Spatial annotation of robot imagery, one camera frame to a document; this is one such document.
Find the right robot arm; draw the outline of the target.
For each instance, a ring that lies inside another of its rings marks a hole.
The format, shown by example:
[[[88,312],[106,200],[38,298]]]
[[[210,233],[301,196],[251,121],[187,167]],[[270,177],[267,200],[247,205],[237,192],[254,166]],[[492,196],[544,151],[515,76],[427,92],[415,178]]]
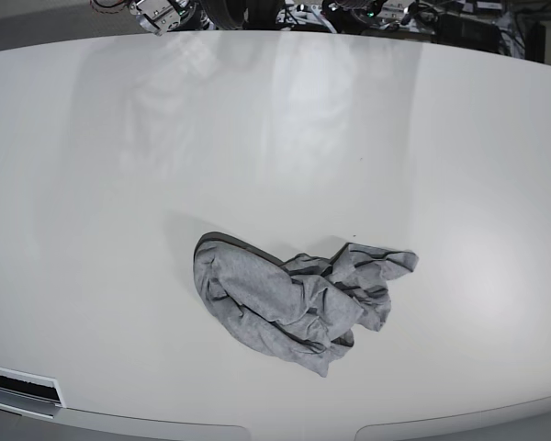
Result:
[[[89,4],[102,14],[128,10],[145,31],[156,36],[179,29],[194,16],[197,9],[194,1],[174,0],[93,0]]]

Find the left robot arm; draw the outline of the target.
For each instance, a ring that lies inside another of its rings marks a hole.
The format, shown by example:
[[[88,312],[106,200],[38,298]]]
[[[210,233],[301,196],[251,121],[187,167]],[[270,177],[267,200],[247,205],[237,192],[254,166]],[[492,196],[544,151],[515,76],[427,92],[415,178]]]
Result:
[[[338,31],[407,27],[422,7],[421,1],[323,1],[322,14]]]

